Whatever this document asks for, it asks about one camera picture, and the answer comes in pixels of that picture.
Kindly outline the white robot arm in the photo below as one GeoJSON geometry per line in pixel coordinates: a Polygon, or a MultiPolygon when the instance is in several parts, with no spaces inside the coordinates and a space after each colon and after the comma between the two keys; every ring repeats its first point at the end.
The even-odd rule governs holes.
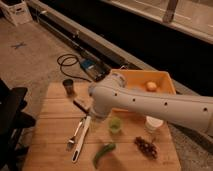
{"type": "Polygon", "coordinates": [[[98,122],[113,108],[120,108],[213,136],[213,97],[128,89],[126,78],[118,72],[91,84],[88,93],[92,98],[90,115],[98,122]]]}

